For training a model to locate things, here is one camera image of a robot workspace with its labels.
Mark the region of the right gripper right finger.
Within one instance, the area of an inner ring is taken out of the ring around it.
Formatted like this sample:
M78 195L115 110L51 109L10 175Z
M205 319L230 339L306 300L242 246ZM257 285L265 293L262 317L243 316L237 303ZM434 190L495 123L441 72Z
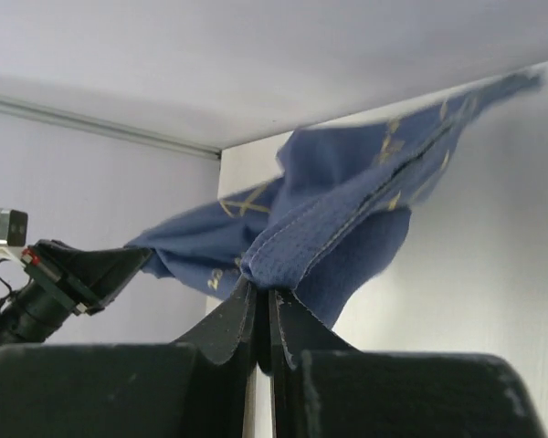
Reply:
M276 437L544 437L525 385L488 354L362 352L269 293Z

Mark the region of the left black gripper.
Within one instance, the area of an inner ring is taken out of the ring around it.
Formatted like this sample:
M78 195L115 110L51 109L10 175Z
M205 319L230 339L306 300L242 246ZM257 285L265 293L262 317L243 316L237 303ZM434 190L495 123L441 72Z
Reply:
M108 306L151 258L140 247L84 251L57 240L22 250L25 272L70 313L95 315Z

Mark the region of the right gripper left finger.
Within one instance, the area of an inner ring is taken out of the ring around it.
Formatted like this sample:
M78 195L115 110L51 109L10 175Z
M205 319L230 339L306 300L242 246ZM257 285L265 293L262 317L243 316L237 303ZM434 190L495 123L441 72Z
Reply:
M246 280L166 344L0 347L0 437L240 437L253 347Z

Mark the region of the blue fish placemat cloth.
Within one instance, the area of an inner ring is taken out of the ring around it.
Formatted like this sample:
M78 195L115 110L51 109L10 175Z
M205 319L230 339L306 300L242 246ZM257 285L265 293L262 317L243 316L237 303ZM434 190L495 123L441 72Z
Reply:
M431 194L461 133L490 107L539 89L525 70L390 120L297 130L279 177L178 214L132 240L145 273L226 299L240 277L281 288L325 326L394 260L411 208Z

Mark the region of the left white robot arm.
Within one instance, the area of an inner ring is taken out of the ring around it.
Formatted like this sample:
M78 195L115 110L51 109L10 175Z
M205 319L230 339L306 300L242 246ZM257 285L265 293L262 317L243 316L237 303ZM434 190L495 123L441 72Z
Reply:
M0 345L42 343L70 316L100 313L151 255L139 247L84 251L56 240L24 248L28 282L0 298Z

